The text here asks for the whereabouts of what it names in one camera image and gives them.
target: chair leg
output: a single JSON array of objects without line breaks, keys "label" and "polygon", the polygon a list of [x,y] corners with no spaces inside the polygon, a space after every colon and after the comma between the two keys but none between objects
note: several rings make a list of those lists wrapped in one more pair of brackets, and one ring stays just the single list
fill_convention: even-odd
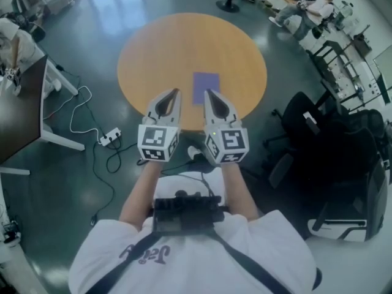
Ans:
[{"label": "chair leg", "polygon": [[265,149],[268,149],[268,146],[270,145],[271,141],[282,140],[284,138],[288,138],[287,134],[283,134],[283,135],[280,135],[280,136],[269,138],[269,139],[263,141],[263,146],[264,146]]}]

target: dark floor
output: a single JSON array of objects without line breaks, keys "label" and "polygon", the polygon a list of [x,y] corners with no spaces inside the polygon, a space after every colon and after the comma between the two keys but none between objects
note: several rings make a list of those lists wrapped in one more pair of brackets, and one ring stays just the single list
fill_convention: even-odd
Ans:
[{"label": "dark floor", "polygon": [[[320,77],[294,39],[279,40],[279,28],[268,21],[268,13],[261,7],[236,0],[241,11],[230,14],[219,10],[216,1],[76,0],[73,7],[46,22],[47,36],[42,46],[56,62],[81,76],[81,85],[92,91],[89,106],[97,122],[106,132],[119,127],[122,143],[127,146],[137,140],[141,115],[124,98],[117,82],[116,65],[121,48],[132,33],[156,18],[177,12],[207,13],[237,25],[259,46],[268,69],[264,98],[243,121],[251,144],[251,152],[243,165],[261,174],[260,163],[266,157],[261,141],[282,131],[277,119],[270,117],[270,111],[273,108],[284,110],[298,91],[304,91],[313,100],[319,98],[322,93]],[[69,79],[77,84],[77,79]],[[46,112],[68,97],[65,89],[50,97]],[[110,189],[92,173],[95,135],[69,132],[70,114],[81,101],[79,95],[47,123],[55,133],[84,143],[86,151],[80,153],[36,143],[6,163],[10,167],[30,169],[30,177],[2,176],[10,203],[9,213],[17,215],[23,223],[23,249],[49,293],[69,292],[67,271],[72,259],[90,230],[91,216],[111,195]],[[88,110],[80,109],[73,128],[94,127]],[[187,161],[186,147],[183,138],[168,167]],[[108,174],[105,169],[106,158],[112,152],[103,148],[97,148],[96,152],[98,173],[116,189],[114,201],[100,217],[117,218],[141,171],[135,164],[138,150],[132,148],[122,153],[122,167],[115,175]],[[265,179],[246,179],[262,211],[280,208],[287,217],[295,217],[299,203],[291,183],[286,181],[278,190],[272,190]]]}]

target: white table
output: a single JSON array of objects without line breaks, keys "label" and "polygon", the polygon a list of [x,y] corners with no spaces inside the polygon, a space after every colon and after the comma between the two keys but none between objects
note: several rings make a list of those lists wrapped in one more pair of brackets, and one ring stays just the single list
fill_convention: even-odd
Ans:
[{"label": "white table", "polygon": [[[78,90],[60,73],[59,70],[56,69],[55,65],[50,62],[49,60],[46,59],[46,57],[39,59],[34,65],[36,65],[37,68],[37,73],[42,73],[42,69],[43,69],[43,64],[44,64],[44,60],[46,61],[45,63],[45,68],[44,68],[44,72],[43,72],[43,84],[42,84],[42,92],[40,95],[41,101],[40,101],[40,116],[39,116],[39,126],[40,126],[40,137],[38,140],[42,140],[42,141],[46,141],[46,142],[51,142],[51,143],[55,143],[64,147],[68,147],[68,148],[72,148],[74,150],[77,151],[83,151],[85,150],[85,146],[81,143],[77,143],[73,140],[69,140],[67,138],[64,138],[62,136],[56,135],[52,132],[52,130],[43,123],[43,92],[45,89],[45,79],[47,77],[47,73],[49,72],[49,74],[51,75],[51,77],[56,77],[61,84],[63,85],[64,88],[68,89],[72,95],[76,96],[78,94]],[[2,84],[0,85],[0,95],[4,94],[5,90],[9,90],[11,91],[12,88],[6,89],[5,86],[5,80],[2,82]],[[23,94],[23,80],[22,80],[22,92],[20,95]],[[1,173],[7,173],[7,174],[14,174],[14,175],[30,175],[30,171],[29,170],[20,170],[20,169],[14,169],[14,168],[6,168],[6,167],[0,167],[0,198],[2,197],[2,187],[1,187]]]}]

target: electrical outlet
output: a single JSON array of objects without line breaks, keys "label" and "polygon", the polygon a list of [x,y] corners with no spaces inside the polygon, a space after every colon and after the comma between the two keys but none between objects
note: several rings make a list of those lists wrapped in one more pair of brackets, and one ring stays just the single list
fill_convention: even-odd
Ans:
[{"label": "electrical outlet", "polygon": [[118,127],[116,127],[115,129],[111,130],[108,134],[101,137],[100,142],[103,147],[106,147],[120,136],[121,136],[121,131],[118,129]]}]

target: equipment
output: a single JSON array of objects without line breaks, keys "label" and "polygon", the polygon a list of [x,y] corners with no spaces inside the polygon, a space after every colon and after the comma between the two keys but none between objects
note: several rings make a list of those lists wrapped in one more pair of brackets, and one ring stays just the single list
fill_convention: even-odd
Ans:
[{"label": "equipment", "polygon": [[208,89],[204,93],[204,118],[205,145],[215,163],[241,162],[249,151],[249,141],[233,104]]},{"label": "equipment", "polygon": [[6,75],[5,75],[5,78],[7,79],[6,89],[9,88],[12,84],[14,84],[15,87],[13,89],[13,94],[15,96],[19,95],[21,90],[20,77],[21,77],[21,73],[18,67],[16,69],[6,69]]},{"label": "equipment", "polygon": [[181,93],[169,89],[153,99],[139,125],[137,146],[144,160],[168,162],[179,141]]},{"label": "equipment", "polygon": [[213,231],[214,222],[222,222],[224,214],[218,204],[221,196],[199,195],[155,199],[153,232],[162,236],[194,235]]},{"label": "equipment", "polygon": [[307,8],[307,2],[306,0],[298,0],[298,2],[296,3],[297,6],[301,9],[301,10],[306,10]]}]

